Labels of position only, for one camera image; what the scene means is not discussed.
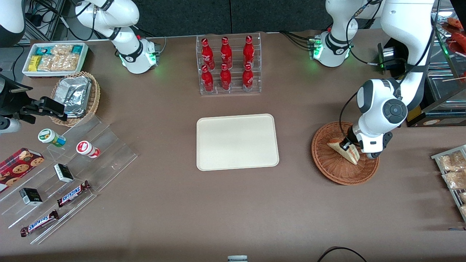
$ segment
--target acrylic bottle rack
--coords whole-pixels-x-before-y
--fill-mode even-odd
[[[254,45],[254,66],[252,67],[252,73],[254,74],[253,86],[251,91],[245,92],[243,90],[243,48],[246,44],[246,36],[253,37]],[[220,48],[222,47],[222,37],[228,37],[228,42],[233,52],[233,67],[230,69],[232,75],[232,86],[229,91],[223,90],[220,82],[220,72],[222,71],[222,59],[220,55]],[[215,62],[215,69],[210,71],[213,76],[213,92],[207,93],[202,83],[202,70],[201,67],[204,64],[202,60],[202,43],[201,40],[206,38],[209,41],[209,46],[212,48],[213,60]],[[196,38],[196,57],[198,63],[198,75],[199,75],[199,87],[201,95],[228,95],[228,94],[248,94],[248,93],[260,93],[262,91],[262,46],[260,33],[254,34],[224,34],[224,35],[200,35]]]

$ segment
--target small black box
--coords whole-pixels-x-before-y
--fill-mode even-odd
[[[69,171],[69,168],[66,165],[56,164],[54,166],[54,169],[60,181],[63,181],[66,183],[73,182],[73,176],[71,175],[71,172]]]
[[[41,196],[39,196],[39,192],[37,189],[34,188],[22,188],[20,190],[20,195],[23,198],[24,204],[30,206],[38,206],[42,203]]]

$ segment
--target wicker basket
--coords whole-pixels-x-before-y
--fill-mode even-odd
[[[342,122],[343,130],[351,126],[349,122]],[[353,165],[343,156],[327,145],[332,138],[343,139],[338,122],[324,125],[312,139],[312,158],[319,170],[332,181],[342,185],[359,185],[367,182],[376,173],[379,166],[379,158],[369,159],[366,154],[359,154],[357,165]]]
[[[76,74],[66,76],[65,78],[78,77],[78,76],[88,77],[92,81],[91,93],[90,93],[89,100],[88,100],[88,105],[87,105],[87,108],[86,108],[86,115],[84,115],[84,117],[87,118],[88,116],[94,115],[96,113],[96,111],[97,111],[97,107],[99,106],[99,99],[100,99],[100,87],[99,87],[99,83],[97,83],[96,79],[91,74],[89,74],[87,72],[79,72],[79,73],[76,73]],[[57,86],[58,86],[58,83],[55,85],[55,88],[52,91],[51,98],[53,98],[55,96]],[[71,126],[74,126],[79,121],[81,121],[81,119],[83,119],[84,117],[82,117],[82,118],[68,118],[67,121],[61,121],[61,120],[56,119],[54,117],[50,117],[50,118],[52,119],[52,121],[55,124],[65,125],[65,126],[71,127]]]

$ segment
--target red bottle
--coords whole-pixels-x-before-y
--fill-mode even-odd
[[[232,48],[228,44],[228,37],[222,37],[222,48],[220,48],[222,54],[222,63],[228,66],[228,69],[233,67],[233,53]]]
[[[246,45],[243,48],[243,65],[251,64],[251,67],[254,67],[254,46],[253,46],[253,37],[248,35],[246,36]]]
[[[249,92],[253,88],[253,78],[254,74],[251,71],[251,64],[247,64],[243,72],[243,90],[245,92]]]
[[[202,65],[202,83],[207,93],[213,92],[213,77],[206,65]]]
[[[206,38],[201,40],[202,43],[202,60],[204,64],[209,67],[209,71],[212,71],[215,68],[215,62],[213,61],[213,52],[212,48],[209,46],[209,41]]]
[[[222,81],[222,88],[225,91],[229,91],[232,86],[232,74],[228,70],[228,65],[222,64],[222,71],[220,72],[220,79]]]

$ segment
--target green and white container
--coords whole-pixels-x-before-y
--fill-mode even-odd
[[[37,138],[42,143],[52,144],[56,147],[62,147],[66,143],[65,137],[60,136],[59,134],[57,134],[55,131],[53,131],[50,128],[46,128],[40,131]]]

